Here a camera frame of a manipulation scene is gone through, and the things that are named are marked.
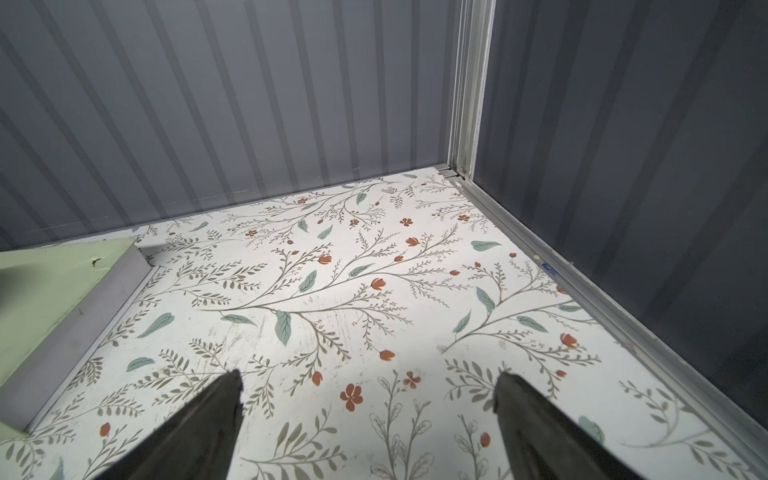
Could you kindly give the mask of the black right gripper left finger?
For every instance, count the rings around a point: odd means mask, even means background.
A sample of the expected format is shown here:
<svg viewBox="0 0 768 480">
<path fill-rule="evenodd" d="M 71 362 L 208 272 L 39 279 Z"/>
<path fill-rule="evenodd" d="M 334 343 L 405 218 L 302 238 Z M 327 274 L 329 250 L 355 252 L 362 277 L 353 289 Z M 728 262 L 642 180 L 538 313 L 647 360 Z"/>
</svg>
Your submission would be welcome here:
<svg viewBox="0 0 768 480">
<path fill-rule="evenodd" d="M 237 369 L 207 385 L 100 479 L 225 479 L 244 414 Z"/>
</svg>

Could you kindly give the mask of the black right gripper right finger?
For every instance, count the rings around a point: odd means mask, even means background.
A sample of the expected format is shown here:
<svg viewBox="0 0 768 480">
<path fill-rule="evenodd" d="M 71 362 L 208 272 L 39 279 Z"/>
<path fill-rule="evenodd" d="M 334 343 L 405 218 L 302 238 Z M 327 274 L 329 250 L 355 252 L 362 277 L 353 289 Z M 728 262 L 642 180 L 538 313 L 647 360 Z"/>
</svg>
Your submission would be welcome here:
<svg viewBox="0 0 768 480">
<path fill-rule="evenodd" d="M 640 477 L 519 375 L 499 376 L 493 411 L 515 479 Z"/>
</svg>

